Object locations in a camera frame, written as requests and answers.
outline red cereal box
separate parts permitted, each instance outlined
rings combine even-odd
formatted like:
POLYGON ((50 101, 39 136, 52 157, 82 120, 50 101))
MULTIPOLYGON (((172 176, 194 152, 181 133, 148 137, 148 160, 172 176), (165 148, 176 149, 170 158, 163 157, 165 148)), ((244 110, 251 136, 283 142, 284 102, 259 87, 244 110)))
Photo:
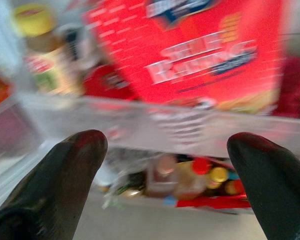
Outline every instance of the red cereal box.
POLYGON ((259 113, 276 100, 284 0, 104 0, 86 20, 145 102, 259 113))

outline white refrigerator wall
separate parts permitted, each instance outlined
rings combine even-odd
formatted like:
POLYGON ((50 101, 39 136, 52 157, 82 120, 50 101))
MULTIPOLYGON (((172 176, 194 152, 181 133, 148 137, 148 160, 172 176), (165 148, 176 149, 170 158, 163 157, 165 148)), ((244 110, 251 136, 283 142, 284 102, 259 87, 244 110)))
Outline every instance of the white refrigerator wall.
MULTIPOLYGON (((0 70, 10 76, 22 64, 23 44, 21 38, 14 32, 10 17, 13 7, 29 3, 40 2, 50 5, 58 15, 60 25, 80 22, 85 9, 65 11, 73 0, 0 0, 0 70)), ((300 55, 300 0, 291 0, 292 12, 287 21, 287 36, 290 39, 290 52, 300 55)))

